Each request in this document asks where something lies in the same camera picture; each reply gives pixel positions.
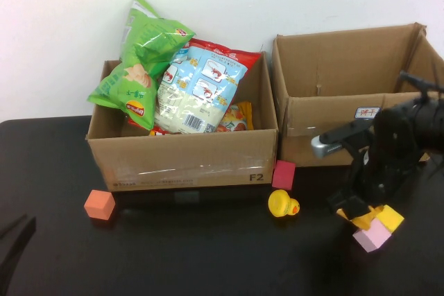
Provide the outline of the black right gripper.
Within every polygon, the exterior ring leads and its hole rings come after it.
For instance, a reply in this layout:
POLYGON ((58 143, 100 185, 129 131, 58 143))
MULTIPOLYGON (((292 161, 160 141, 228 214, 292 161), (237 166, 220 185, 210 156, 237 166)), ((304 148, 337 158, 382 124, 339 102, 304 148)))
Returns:
POLYGON ((379 112, 357 140, 344 141, 353 158, 350 178, 342 190, 327 197, 331 212, 342 208, 353 220, 370 213, 366 202, 386 202, 416 168, 420 149, 414 138, 410 110, 395 106, 379 112))

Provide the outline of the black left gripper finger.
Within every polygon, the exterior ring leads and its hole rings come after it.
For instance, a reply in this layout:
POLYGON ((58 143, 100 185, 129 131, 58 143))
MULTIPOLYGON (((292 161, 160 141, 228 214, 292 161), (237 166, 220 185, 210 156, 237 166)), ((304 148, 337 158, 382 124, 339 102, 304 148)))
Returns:
POLYGON ((4 238, 11 230, 13 230, 16 226, 18 226, 23 220, 26 220, 26 218, 27 215, 23 214, 18 218, 14 219, 13 221, 1 226, 0 238, 4 238))
POLYGON ((1 238, 1 295, 8 292, 17 264, 36 231, 36 224, 36 217, 27 217, 1 238))

